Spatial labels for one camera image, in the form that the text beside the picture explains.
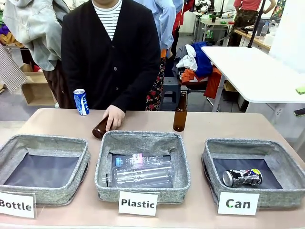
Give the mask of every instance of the bottle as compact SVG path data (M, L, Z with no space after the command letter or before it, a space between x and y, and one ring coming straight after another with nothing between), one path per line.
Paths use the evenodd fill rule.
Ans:
M107 125L108 117L104 118L98 125L92 130L93 135L98 138L102 139L104 134L106 133L106 125Z
M163 156L143 156L142 154L133 154L117 157L116 166L133 166L135 164L151 165L163 162Z
M173 129L175 131L183 131L185 128L185 121L187 115L186 92L181 92L179 104L175 111L175 118L173 120Z
M264 41L266 34L268 32L269 24L266 22L265 25L262 28L261 36L259 38L260 41Z
M146 165L141 168L115 166L103 181L106 181L109 187L172 188L173 178L173 164L164 161L161 164Z

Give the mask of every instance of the white label sign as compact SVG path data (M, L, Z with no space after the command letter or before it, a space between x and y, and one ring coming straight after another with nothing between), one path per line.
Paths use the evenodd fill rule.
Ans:
M35 218L34 198L32 196L21 196L0 192L0 213Z
M255 216L259 194L222 192L218 214Z
M119 213L156 216L158 195L120 192Z

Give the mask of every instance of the camouflage pants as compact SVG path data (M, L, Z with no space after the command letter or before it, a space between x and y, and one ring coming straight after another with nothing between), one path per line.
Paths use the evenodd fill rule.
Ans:
M258 12L254 10L239 10L235 17L234 26L232 28L232 33L228 46L239 46L242 37L241 35L233 31L237 28L253 25L255 23L257 15Z

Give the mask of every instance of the can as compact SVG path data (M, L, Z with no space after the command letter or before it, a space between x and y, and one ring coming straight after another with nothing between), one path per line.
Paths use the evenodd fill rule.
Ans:
M73 93L78 112L80 113L80 115L86 116L87 114L89 114L89 107L87 105L85 90L76 89Z
M223 182L228 187L235 187L241 184L257 186L260 185L262 181L262 174L256 168L250 170L229 169L223 173Z

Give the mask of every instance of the blue bottle cap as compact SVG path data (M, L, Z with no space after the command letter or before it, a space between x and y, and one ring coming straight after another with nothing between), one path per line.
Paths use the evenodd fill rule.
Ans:
M120 157L117 157L117 158L115 159L115 166L121 166L121 164L122 164L121 158L120 158Z

